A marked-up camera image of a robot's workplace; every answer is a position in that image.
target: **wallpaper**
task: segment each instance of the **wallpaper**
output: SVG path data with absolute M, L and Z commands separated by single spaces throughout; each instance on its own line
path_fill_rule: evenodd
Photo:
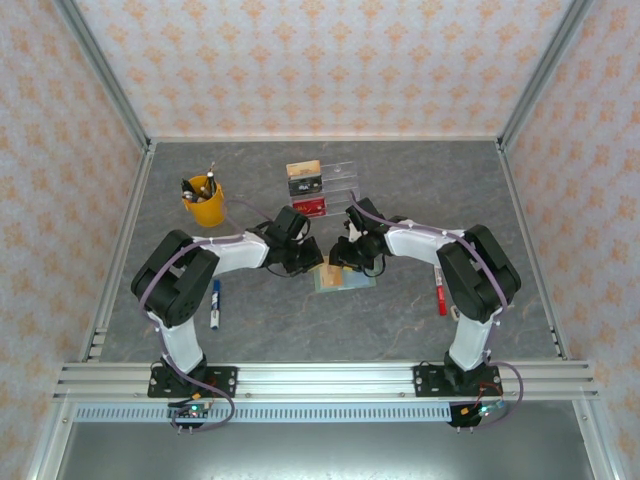
M 640 9 L 594 3 L 509 160 L 560 321 L 640 478 Z
M 78 3 L 152 137 L 495 137 L 571 2 Z
M 140 153 L 51 0 L 3 0 L 0 29 L 0 478 L 23 479 Z

